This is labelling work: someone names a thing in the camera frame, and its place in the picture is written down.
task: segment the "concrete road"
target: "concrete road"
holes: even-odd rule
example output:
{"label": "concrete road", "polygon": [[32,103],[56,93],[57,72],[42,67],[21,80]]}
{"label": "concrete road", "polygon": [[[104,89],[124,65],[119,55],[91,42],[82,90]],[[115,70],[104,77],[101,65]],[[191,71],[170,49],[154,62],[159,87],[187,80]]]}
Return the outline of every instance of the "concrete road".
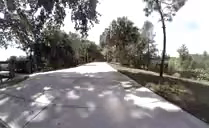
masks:
{"label": "concrete road", "polygon": [[107,63],[33,74],[0,90],[11,128],[206,128],[207,125]]}

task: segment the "railing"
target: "railing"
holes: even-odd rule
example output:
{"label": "railing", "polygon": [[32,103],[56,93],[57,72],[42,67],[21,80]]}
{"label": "railing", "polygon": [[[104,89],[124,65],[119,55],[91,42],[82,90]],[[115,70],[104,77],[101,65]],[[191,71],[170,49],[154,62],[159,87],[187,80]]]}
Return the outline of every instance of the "railing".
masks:
{"label": "railing", "polygon": [[15,63],[14,61],[0,61],[0,80],[3,78],[11,79],[15,77]]}

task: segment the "sky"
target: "sky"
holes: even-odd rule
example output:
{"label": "sky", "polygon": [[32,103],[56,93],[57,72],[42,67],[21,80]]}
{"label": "sky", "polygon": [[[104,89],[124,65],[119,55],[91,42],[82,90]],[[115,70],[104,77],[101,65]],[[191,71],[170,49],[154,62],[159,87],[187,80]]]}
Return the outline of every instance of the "sky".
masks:
{"label": "sky", "polygon": [[[99,24],[89,31],[88,39],[99,44],[99,36],[110,25],[110,22],[117,17],[127,16],[135,25],[142,28],[144,21],[149,20],[154,24],[156,32],[155,41],[161,53],[163,34],[161,23],[158,22],[159,15],[154,13],[150,17],[145,17],[142,0],[100,0],[97,7],[101,14]],[[75,32],[74,24],[70,17],[65,19],[64,31]],[[177,12],[173,21],[166,23],[167,32],[167,54],[178,56],[177,49],[186,44],[190,53],[209,53],[209,0],[188,0],[184,7]],[[21,50],[14,47],[0,49],[0,60],[6,60],[12,55],[25,55]]]}

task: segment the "vegetation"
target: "vegetation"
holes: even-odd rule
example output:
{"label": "vegetation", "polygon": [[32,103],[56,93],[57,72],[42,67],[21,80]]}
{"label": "vegetation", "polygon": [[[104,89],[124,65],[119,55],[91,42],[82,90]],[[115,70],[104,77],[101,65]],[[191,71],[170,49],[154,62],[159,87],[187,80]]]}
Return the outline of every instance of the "vegetation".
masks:
{"label": "vegetation", "polygon": [[169,74],[209,82],[209,54],[190,54],[184,44],[177,51],[179,58],[169,61]]}
{"label": "vegetation", "polygon": [[139,29],[127,17],[113,20],[100,35],[100,46],[107,61],[139,68],[141,65],[148,66],[150,59],[157,56],[154,43],[151,22],[146,21]]}
{"label": "vegetation", "polygon": [[160,15],[163,30],[163,51],[162,61],[160,67],[160,76],[163,75],[164,61],[166,56],[166,25],[165,21],[172,21],[172,17],[176,12],[185,4],[186,0],[143,0],[146,3],[144,8],[145,15],[149,16],[152,12],[156,11]]}
{"label": "vegetation", "polygon": [[200,120],[209,123],[209,84],[171,76],[161,78],[154,72],[116,64],[111,66]]}
{"label": "vegetation", "polygon": [[50,26],[58,31],[63,25],[66,9],[70,9],[75,29],[86,36],[90,27],[98,22],[97,2],[97,0],[0,0],[0,47],[18,44],[19,48],[30,55],[31,63],[36,63],[35,68],[38,69],[42,59],[39,49],[42,45],[45,46],[47,31],[51,31],[52,28]]}

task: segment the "foliage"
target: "foliage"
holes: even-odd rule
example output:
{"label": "foliage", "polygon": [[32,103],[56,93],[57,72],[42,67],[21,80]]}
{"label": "foliage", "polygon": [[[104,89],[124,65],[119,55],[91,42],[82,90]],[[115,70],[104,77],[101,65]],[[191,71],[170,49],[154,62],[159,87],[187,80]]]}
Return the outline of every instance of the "foliage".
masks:
{"label": "foliage", "polygon": [[178,73],[180,77],[209,81],[209,53],[189,54],[185,45],[178,52],[179,58],[169,61],[169,74]]}
{"label": "foliage", "polygon": [[156,56],[153,24],[146,21],[139,30],[126,17],[117,18],[100,35],[100,46],[107,61],[139,67]]}
{"label": "foliage", "polygon": [[47,25],[59,28],[71,9],[71,19],[76,30],[87,34],[97,23],[97,0],[0,0],[0,46],[17,42],[27,50],[40,41]]}

